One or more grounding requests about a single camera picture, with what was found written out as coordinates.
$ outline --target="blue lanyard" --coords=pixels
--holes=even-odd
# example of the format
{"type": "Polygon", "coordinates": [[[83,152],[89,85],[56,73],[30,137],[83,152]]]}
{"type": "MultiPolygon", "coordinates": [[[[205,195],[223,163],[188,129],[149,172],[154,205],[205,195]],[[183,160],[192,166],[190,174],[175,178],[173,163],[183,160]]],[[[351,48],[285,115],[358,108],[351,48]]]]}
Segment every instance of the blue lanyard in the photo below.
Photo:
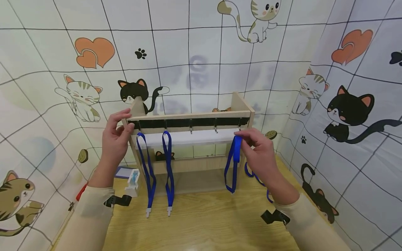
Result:
{"type": "Polygon", "coordinates": [[[234,136],[232,145],[230,146],[230,151],[228,155],[228,161],[226,162],[225,167],[225,185],[229,192],[234,193],[236,190],[236,181],[237,181],[237,164],[240,162],[240,145],[242,143],[242,138],[240,136],[234,136]],[[226,181],[226,175],[229,170],[230,161],[233,158],[233,179],[232,179],[232,187],[228,186],[226,181]]]}
{"type": "MultiPolygon", "coordinates": [[[[251,173],[248,172],[248,169],[247,169],[247,162],[246,162],[246,164],[244,165],[244,171],[246,172],[246,175],[247,175],[248,177],[250,177],[250,178],[255,177],[256,180],[257,180],[261,185],[265,186],[264,183],[262,183],[262,182],[260,181],[260,179],[258,178],[258,176],[255,175],[255,173],[254,173],[253,171],[251,171],[251,173]]],[[[274,203],[274,202],[268,197],[268,195],[269,195],[269,190],[267,189],[267,199],[268,199],[269,202],[274,203]]]]}
{"type": "Polygon", "coordinates": [[[170,216],[170,212],[172,211],[173,207],[173,200],[174,200],[174,179],[173,179],[173,171],[172,171],[172,137],[168,131],[164,131],[162,135],[162,143],[163,143],[163,151],[165,152],[165,159],[166,159],[166,171],[168,173],[168,178],[166,180],[166,195],[168,197],[168,216],[170,216]],[[168,147],[166,147],[165,138],[163,135],[167,135],[169,138],[168,147]]]}
{"type": "Polygon", "coordinates": [[[138,133],[137,134],[137,146],[138,146],[139,154],[141,155],[142,167],[144,168],[145,179],[146,179],[146,182],[147,182],[148,208],[147,208],[146,213],[147,213],[147,218],[148,218],[149,215],[150,215],[150,212],[151,212],[152,202],[154,200],[154,195],[155,195],[156,177],[155,177],[155,174],[154,174],[154,170],[152,169],[151,157],[150,157],[150,154],[148,152],[147,141],[145,140],[145,135],[143,133],[138,133]],[[139,142],[138,142],[139,137],[142,137],[144,139],[145,147],[147,149],[149,173],[148,173],[147,165],[145,164],[144,155],[143,155],[143,153],[141,151],[141,146],[139,145],[139,142]]]}

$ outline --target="red object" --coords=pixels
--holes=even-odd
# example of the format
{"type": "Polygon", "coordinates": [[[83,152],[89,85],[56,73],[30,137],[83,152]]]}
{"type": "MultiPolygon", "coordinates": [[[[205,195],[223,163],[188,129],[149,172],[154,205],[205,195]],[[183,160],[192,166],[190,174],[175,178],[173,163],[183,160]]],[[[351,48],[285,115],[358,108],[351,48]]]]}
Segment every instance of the red object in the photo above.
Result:
{"type": "Polygon", "coordinates": [[[76,196],[76,200],[77,200],[77,201],[80,201],[81,194],[85,191],[85,188],[86,188],[87,185],[88,185],[88,183],[85,184],[85,185],[81,188],[81,191],[77,194],[77,196],[76,196]]]}

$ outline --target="cat tail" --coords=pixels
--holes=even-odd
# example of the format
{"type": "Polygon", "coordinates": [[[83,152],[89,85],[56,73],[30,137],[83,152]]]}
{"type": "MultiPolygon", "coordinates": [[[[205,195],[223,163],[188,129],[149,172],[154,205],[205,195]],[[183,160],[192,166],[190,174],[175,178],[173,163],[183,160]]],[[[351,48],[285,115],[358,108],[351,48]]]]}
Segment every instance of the cat tail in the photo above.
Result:
{"type": "Polygon", "coordinates": [[[301,179],[303,180],[303,182],[306,182],[306,180],[304,179],[304,169],[305,169],[306,167],[310,170],[310,172],[311,172],[312,175],[315,175],[315,174],[316,174],[316,172],[312,169],[312,167],[311,167],[309,164],[304,163],[304,164],[301,166],[301,171],[300,171],[301,179]]]}
{"type": "Polygon", "coordinates": [[[240,29],[240,15],[237,6],[231,1],[222,1],[218,4],[218,12],[223,15],[230,15],[234,18],[234,21],[236,22],[237,36],[241,41],[247,42],[247,38],[243,36],[242,30],[240,29]]]}
{"type": "Polygon", "coordinates": [[[148,112],[151,112],[154,110],[156,98],[159,95],[168,93],[169,91],[170,91],[170,89],[166,86],[161,86],[161,87],[156,88],[154,90],[154,92],[152,93],[152,104],[151,104],[151,108],[149,108],[148,112]]]}
{"type": "Polygon", "coordinates": [[[15,230],[4,230],[4,229],[0,229],[0,236],[6,236],[6,237],[11,237],[11,236],[15,236],[19,233],[22,232],[22,230],[24,230],[25,227],[20,227],[18,229],[15,230]]]}
{"type": "Polygon", "coordinates": [[[397,127],[397,126],[399,126],[401,124],[402,124],[402,121],[393,120],[393,119],[380,120],[380,121],[375,122],[371,126],[369,126],[362,134],[360,134],[356,138],[348,139],[345,142],[349,143],[349,144],[357,144],[357,143],[360,143],[365,138],[367,138],[372,133],[385,131],[384,127],[386,125],[389,125],[389,126],[392,126],[392,127],[397,127]]]}
{"type": "Polygon", "coordinates": [[[66,98],[67,103],[70,106],[71,111],[73,111],[73,113],[77,116],[77,112],[76,112],[76,109],[74,107],[74,100],[72,99],[70,94],[68,94],[68,92],[66,92],[65,90],[63,90],[61,88],[54,89],[54,92],[59,94],[60,96],[63,96],[63,97],[66,98]]]}

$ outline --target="white plastic object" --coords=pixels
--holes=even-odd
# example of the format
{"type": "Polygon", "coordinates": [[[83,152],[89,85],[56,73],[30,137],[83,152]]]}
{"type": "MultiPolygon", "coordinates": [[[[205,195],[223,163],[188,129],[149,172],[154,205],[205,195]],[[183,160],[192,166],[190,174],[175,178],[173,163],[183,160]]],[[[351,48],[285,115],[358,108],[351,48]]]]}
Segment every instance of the white plastic object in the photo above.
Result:
{"type": "Polygon", "coordinates": [[[170,217],[170,212],[173,210],[172,206],[168,206],[168,217],[170,217]]]}
{"type": "Polygon", "coordinates": [[[149,216],[150,216],[151,209],[152,209],[152,208],[147,208],[147,210],[145,211],[145,212],[147,213],[147,219],[148,219],[149,216]]]}
{"type": "Polygon", "coordinates": [[[126,195],[129,195],[131,197],[138,197],[137,193],[138,178],[139,178],[139,169],[133,169],[131,171],[130,177],[127,180],[128,186],[124,188],[126,195]]]}

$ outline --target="left hand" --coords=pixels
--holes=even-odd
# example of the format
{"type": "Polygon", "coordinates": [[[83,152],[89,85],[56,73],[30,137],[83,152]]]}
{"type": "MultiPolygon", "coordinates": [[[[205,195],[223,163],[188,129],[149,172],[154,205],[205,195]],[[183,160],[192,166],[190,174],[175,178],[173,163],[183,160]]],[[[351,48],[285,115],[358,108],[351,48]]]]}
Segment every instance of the left hand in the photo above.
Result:
{"type": "Polygon", "coordinates": [[[130,117],[130,108],[110,115],[102,136],[101,163],[117,168],[126,155],[128,140],[134,130],[134,124],[130,123],[126,127],[120,126],[117,129],[116,127],[122,119],[130,117]]]}

